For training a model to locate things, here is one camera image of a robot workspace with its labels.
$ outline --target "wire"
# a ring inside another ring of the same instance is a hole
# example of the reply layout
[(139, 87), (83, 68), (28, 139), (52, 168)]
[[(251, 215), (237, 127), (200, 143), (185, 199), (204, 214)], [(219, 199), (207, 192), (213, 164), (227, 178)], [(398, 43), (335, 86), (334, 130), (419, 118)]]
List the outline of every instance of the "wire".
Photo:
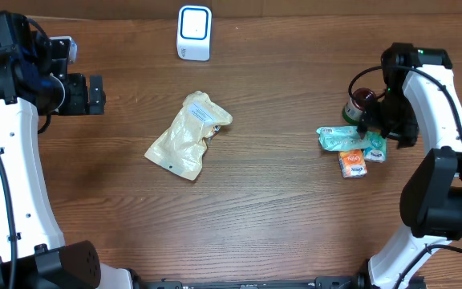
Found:
[(49, 124), (51, 124), (51, 115), (46, 116), (46, 122), (44, 125), (38, 130), (38, 134), (45, 133), (47, 128), (49, 128)]
[[(371, 72), (371, 71), (376, 71), (376, 70), (379, 70), (379, 69), (382, 69), (383, 67), (381, 66), (377, 66), (377, 67), (371, 67), (371, 68), (368, 68), (362, 72), (360, 72), (356, 77), (354, 77), (351, 81), (351, 84), (349, 85), (349, 96), (351, 96), (351, 98), (353, 100), (356, 100), (354, 98), (354, 96), (352, 95), (352, 86), (354, 85), (354, 83), (356, 82), (356, 80), (358, 80), (361, 76), (365, 75), (366, 73), (368, 72)], [(445, 95), (445, 98), (447, 99), (448, 101), (448, 104), (450, 106), (450, 109), (452, 111), (452, 115), (454, 116), (454, 121), (456, 122), (456, 127), (457, 127), (457, 131), (459, 133), (459, 138), (461, 140), (461, 143), (462, 143), (462, 124), (461, 124), (461, 120), (460, 120), (460, 116), (459, 116), (459, 113), (457, 111), (457, 107), (456, 107), (456, 104), (454, 103), (454, 99), (452, 98), (452, 96), (450, 95), (450, 93), (448, 92), (447, 88), (441, 84), (437, 79), (435, 79), (434, 77), (430, 76), (428, 73), (425, 73), (423, 71), (420, 71), (418, 69), (415, 69), (413, 67), (405, 67), (405, 66), (402, 66), (402, 65), (391, 65), (391, 66), (386, 66), (386, 68), (393, 68), (393, 69), (398, 69), (398, 70), (405, 70), (405, 71), (413, 71), (423, 77), (425, 77), (426, 79), (428, 79), (429, 81), (431, 81), (432, 83), (434, 83), (442, 92), (443, 94)], [(454, 251), (456, 253), (461, 253), (462, 254), (462, 249), (461, 248), (458, 248), (458, 247), (454, 247), (454, 246), (449, 246), (449, 245), (439, 245), (439, 244), (436, 244), (436, 245), (430, 245), (430, 246), (427, 246), (425, 248), (425, 250), (422, 250), (417, 256), (415, 259), (413, 259), (413, 261), (409, 264), (408, 267), (406, 267), (406, 269), (402, 272), (402, 274), (400, 274), (399, 276), (399, 279), (397, 280), (396, 284), (395, 284), (395, 289), (398, 289), (400, 284), (402, 283), (402, 281), (404, 280), (404, 278), (406, 277), (407, 273), (409, 273), (409, 271), (411, 271), (411, 269), (421, 260), (421, 258), (426, 254), (426, 253), (431, 253), (432, 250), (434, 249), (445, 249), (445, 250), (451, 250), (451, 251)]]
[(33, 20), (32, 18), (29, 18), (28, 23), (31, 24), (33, 27), (37, 28), (38, 32), (40, 32), (42, 36), (44, 36), (47, 39), (49, 38), (47, 37), (47, 34), (44, 31), (44, 29), (42, 29), (41, 26), (35, 20)]
[(15, 271), (17, 270), (17, 234), (15, 233), (15, 220), (14, 209), (12, 206), (12, 197), (10, 196), (10, 186), (8, 184), (8, 177), (6, 177), (5, 166), (0, 153), (0, 177), (5, 195), (6, 215), (8, 216), (8, 230), (10, 232), (10, 280), (8, 288), (13, 289), (15, 285)]

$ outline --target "teal package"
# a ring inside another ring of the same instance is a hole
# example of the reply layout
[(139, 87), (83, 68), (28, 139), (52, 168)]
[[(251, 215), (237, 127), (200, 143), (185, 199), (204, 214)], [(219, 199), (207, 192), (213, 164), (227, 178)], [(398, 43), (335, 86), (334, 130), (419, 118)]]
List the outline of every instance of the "teal package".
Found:
[(318, 140), (322, 148), (331, 152), (345, 152), (352, 149), (366, 149), (371, 146), (368, 135), (361, 139), (357, 127), (343, 126), (343, 127), (321, 127), (317, 129), (320, 135)]
[(365, 149), (365, 161), (384, 162), (387, 159), (387, 141), (377, 132), (367, 132), (371, 145)]

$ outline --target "food item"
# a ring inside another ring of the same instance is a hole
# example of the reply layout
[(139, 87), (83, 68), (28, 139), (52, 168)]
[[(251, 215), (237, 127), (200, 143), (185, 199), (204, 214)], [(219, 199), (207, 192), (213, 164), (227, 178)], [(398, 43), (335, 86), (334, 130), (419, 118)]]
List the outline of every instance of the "food item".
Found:
[(367, 132), (371, 145), (363, 152), (365, 161), (384, 162), (387, 158), (386, 139), (377, 132)]
[(148, 149), (145, 157), (178, 176), (195, 180), (202, 170), (202, 156), (209, 140), (233, 117), (214, 104), (206, 93), (186, 97), (183, 108)]
[(317, 129), (317, 133), (320, 134), (318, 140), (323, 149), (332, 152), (368, 148), (371, 143), (367, 135), (361, 139), (356, 129), (355, 126), (321, 127)]
[(368, 101), (375, 101), (375, 92), (368, 88), (357, 89), (352, 96), (357, 100), (349, 97), (342, 110), (342, 116), (349, 124), (358, 124), (361, 115), (367, 106)]
[(339, 152), (338, 159), (343, 177), (363, 177), (367, 174), (367, 165), (361, 149)]

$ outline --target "orange package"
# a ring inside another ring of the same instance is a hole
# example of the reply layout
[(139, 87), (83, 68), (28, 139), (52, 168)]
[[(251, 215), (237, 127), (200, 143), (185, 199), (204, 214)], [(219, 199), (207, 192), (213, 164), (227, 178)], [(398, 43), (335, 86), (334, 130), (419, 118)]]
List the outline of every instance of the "orange package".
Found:
[(338, 158), (343, 177), (362, 177), (367, 174), (367, 165), (361, 149), (339, 152)]

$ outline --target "wooden tabletop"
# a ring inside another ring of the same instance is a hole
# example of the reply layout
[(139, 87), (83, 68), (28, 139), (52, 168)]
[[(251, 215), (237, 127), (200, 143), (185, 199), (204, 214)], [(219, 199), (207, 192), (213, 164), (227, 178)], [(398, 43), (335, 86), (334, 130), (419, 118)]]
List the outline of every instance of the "wooden tabletop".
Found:
[[(51, 206), (67, 243), (146, 280), (210, 282), (353, 275), (401, 223), (399, 196), (422, 141), (343, 179), (315, 129), (345, 125), (347, 86), (393, 42), (444, 48), (462, 103), (462, 14), (214, 19), (212, 58), (180, 60), (176, 20), (41, 22), (79, 45), (70, 72), (103, 76), (104, 116), (54, 116), (39, 137)], [(380, 91), (380, 72), (357, 87)], [(194, 91), (233, 116), (197, 181), (144, 158)], [(420, 271), (462, 288), (462, 255)]]

